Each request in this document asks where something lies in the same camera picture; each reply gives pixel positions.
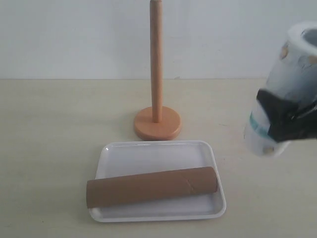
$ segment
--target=white tray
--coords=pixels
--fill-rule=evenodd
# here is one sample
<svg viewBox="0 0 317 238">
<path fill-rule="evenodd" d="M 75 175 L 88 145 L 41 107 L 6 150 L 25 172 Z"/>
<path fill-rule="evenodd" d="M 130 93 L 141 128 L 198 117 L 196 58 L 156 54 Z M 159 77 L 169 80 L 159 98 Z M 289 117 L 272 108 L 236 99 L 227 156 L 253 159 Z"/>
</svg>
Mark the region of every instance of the white tray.
<svg viewBox="0 0 317 238">
<path fill-rule="evenodd" d="M 210 195 L 89 209 L 98 222 L 172 221 L 217 218 L 226 201 L 211 147 L 203 141 L 116 142 L 101 152 L 96 179 L 212 166 L 218 191 Z"/>
</svg>

